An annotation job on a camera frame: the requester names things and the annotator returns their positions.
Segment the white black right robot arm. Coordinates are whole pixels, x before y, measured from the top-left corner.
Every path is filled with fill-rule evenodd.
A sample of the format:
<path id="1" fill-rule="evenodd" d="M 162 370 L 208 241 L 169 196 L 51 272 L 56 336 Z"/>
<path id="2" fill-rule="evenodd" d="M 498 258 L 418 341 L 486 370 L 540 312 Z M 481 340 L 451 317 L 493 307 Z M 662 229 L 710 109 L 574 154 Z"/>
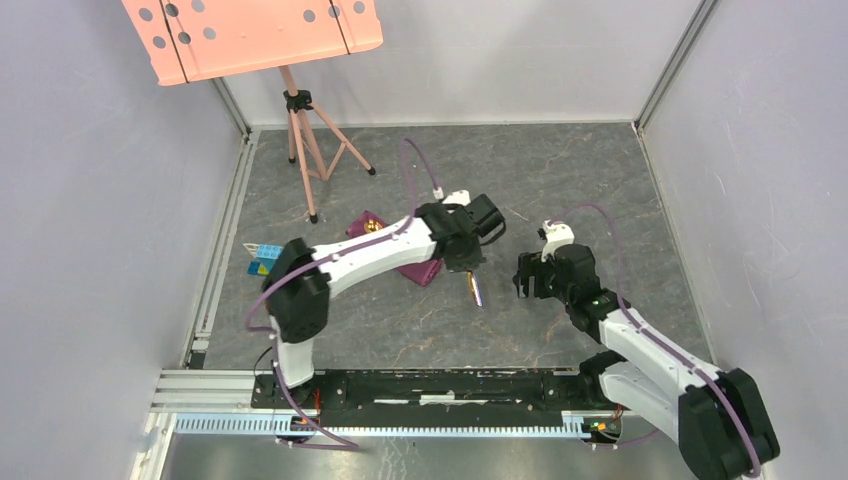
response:
<path id="1" fill-rule="evenodd" d="M 585 245 L 525 252 L 513 283 L 519 296 L 560 301 L 572 324 L 604 351 L 583 361 L 580 400 L 619 404 L 672 440 L 698 479 L 757 476 L 781 447 L 754 378 L 685 352 L 617 292 L 602 285 Z"/>

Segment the iridescent rainbow knife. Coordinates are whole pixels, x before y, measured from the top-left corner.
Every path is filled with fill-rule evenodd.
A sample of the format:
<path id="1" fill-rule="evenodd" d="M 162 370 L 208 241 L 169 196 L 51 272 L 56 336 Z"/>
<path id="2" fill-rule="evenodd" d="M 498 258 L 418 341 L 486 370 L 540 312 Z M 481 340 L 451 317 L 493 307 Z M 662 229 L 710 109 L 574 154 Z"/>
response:
<path id="1" fill-rule="evenodd" d="M 468 288 L 469 288 L 469 291 L 472 295 L 474 304 L 478 308 L 482 308 L 483 305 L 484 305 L 484 301 L 483 301 L 480 282 L 477 278 L 477 275 L 472 270 L 467 271 L 467 283 L 468 283 Z"/>

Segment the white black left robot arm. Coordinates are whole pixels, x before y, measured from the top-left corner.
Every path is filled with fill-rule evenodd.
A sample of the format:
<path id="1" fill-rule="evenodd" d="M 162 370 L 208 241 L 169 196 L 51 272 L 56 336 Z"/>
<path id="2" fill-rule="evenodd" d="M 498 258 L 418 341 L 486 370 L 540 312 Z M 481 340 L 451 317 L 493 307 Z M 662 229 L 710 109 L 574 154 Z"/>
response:
<path id="1" fill-rule="evenodd" d="M 482 249 L 506 230 L 485 194 L 458 191 L 425 203 L 372 233 L 335 244 L 309 246 L 301 238 L 283 246 L 258 299 L 270 317 L 275 392 L 290 407 L 314 394 L 314 339 L 328 324 L 331 301 L 345 290 L 390 270 L 440 260 L 451 272 L 472 271 Z"/>

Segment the gold spoon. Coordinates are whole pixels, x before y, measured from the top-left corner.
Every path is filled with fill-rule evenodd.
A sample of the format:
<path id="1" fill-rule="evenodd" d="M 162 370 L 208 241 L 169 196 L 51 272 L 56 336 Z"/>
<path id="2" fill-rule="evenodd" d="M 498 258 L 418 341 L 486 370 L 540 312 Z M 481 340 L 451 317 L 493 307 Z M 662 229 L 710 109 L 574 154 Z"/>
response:
<path id="1" fill-rule="evenodd" d="M 371 219 L 367 219 L 363 223 L 362 228 L 363 228 L 364 234 L 369 234 L 369 233 L 373 233 L 373 232 L 377 232 L 379 230 L 382 230 L 384 228 L 384 225 L 380 221 L 378 221 L 377 219 L 371 218 Z"/>

